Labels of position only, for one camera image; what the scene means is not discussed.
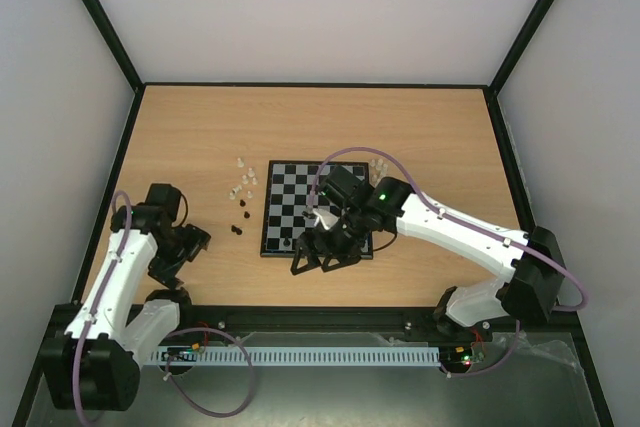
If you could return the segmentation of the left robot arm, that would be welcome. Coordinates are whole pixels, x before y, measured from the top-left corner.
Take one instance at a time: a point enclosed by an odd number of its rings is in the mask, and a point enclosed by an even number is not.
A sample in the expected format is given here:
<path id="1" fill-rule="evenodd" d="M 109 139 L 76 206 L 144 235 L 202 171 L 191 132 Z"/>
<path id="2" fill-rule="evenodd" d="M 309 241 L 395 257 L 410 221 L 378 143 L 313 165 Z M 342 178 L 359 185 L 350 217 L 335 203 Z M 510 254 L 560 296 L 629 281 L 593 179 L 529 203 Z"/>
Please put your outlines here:
<path id="1" fill-rule="evenodd" d="M 154 183 L 144 201 L 127 194 L 113 208 L 103 264 L 74 319 L 39 352 L 53 405 L 60 410 L 125 411 L 141 369 L 190 303 L 177 274 L 211 236 L 180 216 L 182 192 Z"/>

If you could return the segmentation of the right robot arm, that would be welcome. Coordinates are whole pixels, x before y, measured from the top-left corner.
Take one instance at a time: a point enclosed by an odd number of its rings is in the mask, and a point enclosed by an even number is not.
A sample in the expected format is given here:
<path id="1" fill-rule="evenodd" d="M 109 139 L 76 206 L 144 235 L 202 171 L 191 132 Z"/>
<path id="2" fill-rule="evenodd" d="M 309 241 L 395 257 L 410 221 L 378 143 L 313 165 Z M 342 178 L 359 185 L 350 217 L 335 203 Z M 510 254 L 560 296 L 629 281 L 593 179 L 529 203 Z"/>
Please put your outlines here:
<path id="1" fill-rule="evenodd" d="M 372 186 L 342 166 L 330 171 L 319 193 L 340 213 L 309 211 L 314 225 L 294 243 L 292 274 L 355 265 L 369 235 L 385 231 L 440 246 L 492 274 L 470 287 L 446 289 L 433 313 L 443 336 L 455 339 L 484 321 L 506 316 L 532 325 L 549 321 L 563 281 L 559 246 L 550 231 L 492 225 L 434 201 L 407 182 L 385 177 Z"/>

